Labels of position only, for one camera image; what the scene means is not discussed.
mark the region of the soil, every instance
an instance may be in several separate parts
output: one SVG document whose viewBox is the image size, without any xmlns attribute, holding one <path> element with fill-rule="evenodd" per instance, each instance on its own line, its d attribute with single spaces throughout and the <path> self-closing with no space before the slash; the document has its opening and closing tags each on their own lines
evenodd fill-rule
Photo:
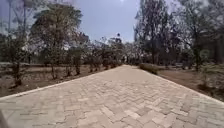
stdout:
<svg viewBox="0 0 224 128">
<path fill-rule="evenodd" d="M 201 74 L 193 70 L 161 70 L 159 71 L 158 75 L 175 83 L 183 85 L 187 88 L 203 93 L 205 95 L 210 95 L 208 92 L 200 90 L 198 88 L 198 85 L 202 84 Z"/>
<path fill-rule="evenodd" d="M 27 70 L 27 73 L 23 77 L 23 85 L 16 88 L 10 89 L 14 85 L 13 78 L 11 76 L 5 75 L 0 78 L 0 97 L 12 95 L 24 91 L 29 91 L 32 89 L 37 89 L 64 81 L 69 81 L 77 79 L 80 77 L 88 76 L 97 72 L 104 71 L 104 68 L 101 67 L 99 71 L 89 72 L 88 65 L 81 66 L 81 74 L 75 75 L 75 69 L 73 69 L 72 76 L 65 77 L 65 67 L 60 67 L 59 79 L 53 80 L 51 76 L 50 67 L 32 67 Z"/>
</svg>

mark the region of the tree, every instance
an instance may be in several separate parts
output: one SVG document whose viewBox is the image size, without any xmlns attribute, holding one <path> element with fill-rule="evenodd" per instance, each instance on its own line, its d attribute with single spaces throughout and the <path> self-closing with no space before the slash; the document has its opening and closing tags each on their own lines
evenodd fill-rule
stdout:
<svg viewBox="0 0 224 128">
<path fill-rule="evenodd" d="M 151 52 L 153 64 L 156 57 L 156 38 L 166 15 L 167 7 L 164 0 L 140 1 L 140 9 L 136 16 L 135 38 L 143 42 L 145 51 Z"/>
<path fill-rule="evenodd" d="M 6 54 L 6 60 L 10 62 L 10 68 L 12 69 L 12 76 L 14 77 L 15 86 L 22 84 L 22 76 L 25 73 L 25 69 L 22 69 L 22 62 L 27 59 L 26 47 L 28 46 L 27 33 L 29 31 L 28 18 L 30 14 L 43 5 L 43 0 L 18 0 L 9 2 L 9 22 L 7 29 L 7 41 L 4 45 L 4 53 Z M 16 24 L 15 28 L 11 28 L 11 9 L 13 10 L 15 17 L 13 22 Z"/>
<path fill-rule="evenodd" d="M 183 31 L 187 31 L 190 35 L 188 42 L 193 49 L 196 70 L 198 71 L 201 65 L 200 51 L 202 50 L 202 35 L 212 29 L 210 21 L 207 19 L 206 11 L 203 10 L 203 3 L 194 0 L 179 0 L 183 6 L 179 10 L 179 16 L 183 23 Z"/>
<path fill-rule="evenodd" d="M 48 49 L 52 77 L 56 79 L 55 66 L 61 63 L 65 46 L 69 46 L 71 40 L 77 35 L 77 29 L 81 23 L 81 11 L 73 6 L 62 4 L 48 4 L 48 8 L 37 13 L 37 19 L 31 28 L 31 37 L 34 44 L 40 44 Z"/>
</svg>

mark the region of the blue sky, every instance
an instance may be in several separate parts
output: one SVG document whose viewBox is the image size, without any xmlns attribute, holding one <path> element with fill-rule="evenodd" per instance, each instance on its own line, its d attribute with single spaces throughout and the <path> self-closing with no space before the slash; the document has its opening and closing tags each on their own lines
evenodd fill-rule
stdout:
<svg viewBox="0 0 224 128">
<path fill-rule="evenodd" d="M 92 40 L 121 34 L 124 42 L 133 41 L 139 0 L 64 0 L 82 11 L 81 31 Z M 8 4 L 0 0 L 0 18 L 7 21 Z"/>
</svg>

